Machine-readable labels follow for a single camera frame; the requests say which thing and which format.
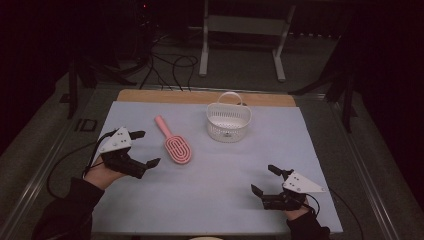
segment plastic basket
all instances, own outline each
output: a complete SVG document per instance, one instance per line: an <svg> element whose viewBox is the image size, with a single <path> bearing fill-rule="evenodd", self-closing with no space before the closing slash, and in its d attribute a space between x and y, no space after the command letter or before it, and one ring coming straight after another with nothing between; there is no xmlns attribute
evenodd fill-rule
<svg viewBox="0 0 424 240"><path fill-rule="evenodd" d="M221 103L221 98L226 95L237 96L241 105ZM216 103L208 105L207 117L209 136L218 142L232 143L240 141L246 135L252 112L243 106L239 94L225 92Z"/></svg>

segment floor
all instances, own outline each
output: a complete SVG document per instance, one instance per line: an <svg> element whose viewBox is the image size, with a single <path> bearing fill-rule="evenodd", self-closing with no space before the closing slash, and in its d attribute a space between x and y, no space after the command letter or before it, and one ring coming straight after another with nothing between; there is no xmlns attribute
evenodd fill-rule
<svg viewBox="0 0 424 240"><path fill-rule="evenodd" d="M211 44L208 75L199 77L198 64L193 74L190 67L175 68L174 62L182 54L200 59L199 33L194 31L187 43L163 38L153 49L154 69L143 89L169 88L178 90L229 89L287 93L315 81L324 67L337 41L323 38L289 36L283 50L282 62L287 81L276 80L271 57L273 42L247 42L238 39L228 44L227 35L215 35ZM178 61L191 65L188 58ZM139 88L148 75L144 68L127 79ZM96 89L80 86L80 107L74 119L68 120L67 104L59 99L67 92L67 76L57 83L55 94L40 108L31 122L17 136L0 157L0 232L1 239L29 239L34 224L43 208L51 201L46 192L46 175L55 161L66 153L98 138L110 103L121 89L128 88L98 76ZM323 98L327 86L304 96L296 96L296 104L304 115L308 131L321 167L330 187L335 191L334 202L344 232L334 239L422 239L424 216L412 197L397 169L378 130L361 102L354 96L356 117L351 119L352 134L340 124L338 104L327 103ZM97 119L94 132L76 132L78 118ZM52 189L59 195L67 191L69 178L79 176L91 153L90 147L76 151L63 161L52 175ZM39 180L39 184L27 185ZM31 192L36 197L28 197ZM288 236L221 236L224 239L288 239ZM143 236L142 239L188 239L189 236ZM94 234L92 239L130 239L130 236Z"/></svg>

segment dark background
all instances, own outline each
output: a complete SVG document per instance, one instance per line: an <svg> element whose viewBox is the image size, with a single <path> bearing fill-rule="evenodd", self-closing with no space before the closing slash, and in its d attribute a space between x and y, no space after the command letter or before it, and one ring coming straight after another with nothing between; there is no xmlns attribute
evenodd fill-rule
<svg viewBox="0 0 424 240"><path fill-rule="evenodd" d="M118 49L119 33L112 31L111 35L106 29L113 29L111 19L122 20L121 24L128 22L123 17L126 14L117 11L128 11L122 3L125 1L120 5L116 2L7 0L0 3L0 153L67 72L71 43L102 64L116 65L119 53L125 50ZM215 11L225 14L227 1L217 2ZM249 4L238 13L263 15L257 11L257 3ZM160 28L182 37L187 26L202 25L203 1L157 0L150 7L149 14ZM419 184L424 173L423 10L421 3L412 1L384 1L375 5L359 1L303 2L291 27L295 36L342 36L323 74L354 66L355 89L362 94L422 208L424 196ZM278 17L279 11L268 14Z"/></svg>

